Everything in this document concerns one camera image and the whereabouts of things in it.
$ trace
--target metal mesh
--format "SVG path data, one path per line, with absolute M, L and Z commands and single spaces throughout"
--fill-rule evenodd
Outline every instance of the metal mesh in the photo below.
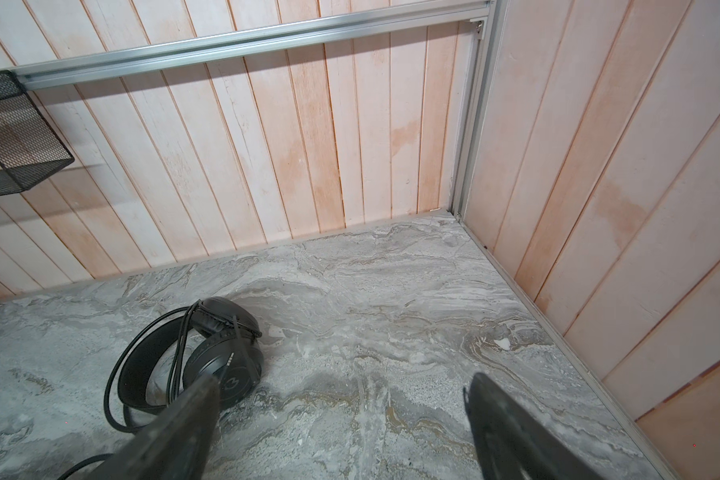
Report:
M 37 185 L 74 161 L 10 72 L 0 72 L 0 195 Z

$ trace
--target aluminum rail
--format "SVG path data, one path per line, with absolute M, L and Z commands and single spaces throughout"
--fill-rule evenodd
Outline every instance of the aluminum rail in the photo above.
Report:
M 485 20 L 490 0 L 429 0 L 11 68 L 27 90 L 154 72 L 460 20 Z

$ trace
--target gray marble surface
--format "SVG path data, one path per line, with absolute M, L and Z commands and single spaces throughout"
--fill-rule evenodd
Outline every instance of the gray marble surface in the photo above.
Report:
M 480 478 L 461 397 L 476 371 L 605 477 L 659 477 L 440 214 L 0 304 L 0 478 L 124 445 L 101 410 L 116 358 L 211 295 L 259 319 L 266 365 L 222 414 L 206 478 Z

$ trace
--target headphones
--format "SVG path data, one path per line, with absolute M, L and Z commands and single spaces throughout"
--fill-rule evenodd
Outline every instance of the headphones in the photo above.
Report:
M 184 313 L 182 316 L 165 322 L 139 342 L 154 325 L 181 312 Z M 192 352 L 181 375 L 186 338 L 192 328 L 206 339 Z M 178 397 L 180 378 L 184 389 L 187 389 L 201 375 L 212 374 L 219 379 L 221 409 L 230 408 L 245 398 L 261 380 L 264 355 L 256 340 L 261 335 L 259 323 L 253 315 L 220 296 L 198 300 L 191 306 L 160 316 L 136 335 L 115 363 L 104 389 L 106 420 L 116 430 L 136 433 L 144 426 L 134 424 L 130 412 L 132 408 L 158 415 L 167 407 L 147 403 L 146 387 L 158 361 L 174 342 L 177 345 L 166 386 L 167 403 Z M 117 396 L 123 403 L 125 425 L 112 417 L 109 407 L 112 384 L 121 365 Z

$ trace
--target wood panel wall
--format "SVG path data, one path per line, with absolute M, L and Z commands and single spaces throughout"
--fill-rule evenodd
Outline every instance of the wood panel wall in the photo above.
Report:
M 684 478 L 720 478 L 720 0 L 508 0 L 465 222 Z
M 0 0 L 0 68 L 387 6 Z M 0 197 L 0 298 L 448 206 L 473 42 L 442 24 L 33 92 L 75 163 Z

